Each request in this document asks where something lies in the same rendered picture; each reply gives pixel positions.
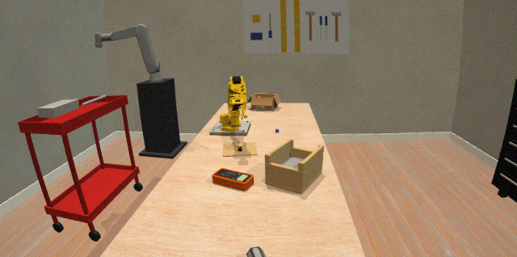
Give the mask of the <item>orange digital multimeter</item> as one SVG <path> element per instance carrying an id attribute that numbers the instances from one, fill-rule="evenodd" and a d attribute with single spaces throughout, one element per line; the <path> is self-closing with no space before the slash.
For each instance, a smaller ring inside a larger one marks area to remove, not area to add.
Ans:
<path id="1" fill-rule="evenodd" d="M 239 171 L 221 168 L 212 174 L 213 183 L 231 187 L 240 191 L 247 191 L 254 184 L 254 176 Z"/>

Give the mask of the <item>tan flat mat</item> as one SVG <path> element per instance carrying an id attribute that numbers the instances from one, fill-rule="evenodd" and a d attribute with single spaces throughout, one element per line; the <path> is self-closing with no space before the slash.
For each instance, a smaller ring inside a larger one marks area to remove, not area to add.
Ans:
<path id="1" fill-rule="evenodd" d="M 242 151 L 238 151 L 238 147 Z M 258 155 L 255 142 L 224 143 L 223 157 Z"/>

